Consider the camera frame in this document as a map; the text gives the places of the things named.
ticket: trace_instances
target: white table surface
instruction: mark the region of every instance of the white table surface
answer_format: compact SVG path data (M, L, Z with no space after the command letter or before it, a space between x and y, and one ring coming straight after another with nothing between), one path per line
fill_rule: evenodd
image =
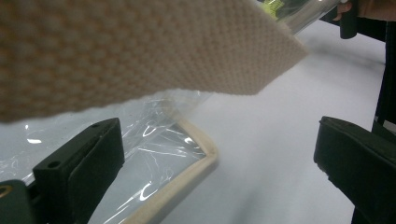
M258 95L214 94L188 116L219 166L163 223L350 223L353 204L313 162L318 121L371 129L385 44L338 32L316 21L298 34L310 55Z

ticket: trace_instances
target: human hand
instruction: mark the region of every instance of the human hand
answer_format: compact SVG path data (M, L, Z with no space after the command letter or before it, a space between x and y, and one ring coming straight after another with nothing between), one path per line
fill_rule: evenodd
M337 17L339 21L342 14L352 9L352 3L346 2L337 6ZM396 0L359 0L359 17L380 20L396 21Z

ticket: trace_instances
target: beige textured fabric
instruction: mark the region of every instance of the beige textured fabric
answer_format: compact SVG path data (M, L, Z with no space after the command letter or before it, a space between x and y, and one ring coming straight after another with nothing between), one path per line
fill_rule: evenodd
M251 0L0 1L0 121L175 88L255 94L304 56Z

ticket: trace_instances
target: beige cloth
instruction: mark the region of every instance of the beige cloth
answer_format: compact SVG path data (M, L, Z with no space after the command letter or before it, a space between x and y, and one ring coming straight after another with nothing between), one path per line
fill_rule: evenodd
M0 121L175 88L255 94L304 56L251 0L0 1Z

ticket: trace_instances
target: yellow label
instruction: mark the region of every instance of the yellow label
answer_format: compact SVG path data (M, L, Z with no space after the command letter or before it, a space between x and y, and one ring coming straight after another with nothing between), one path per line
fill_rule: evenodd
M285 4L281 0L265 0L262 2L262 9L275 20L278 19L276 11L283 7Z

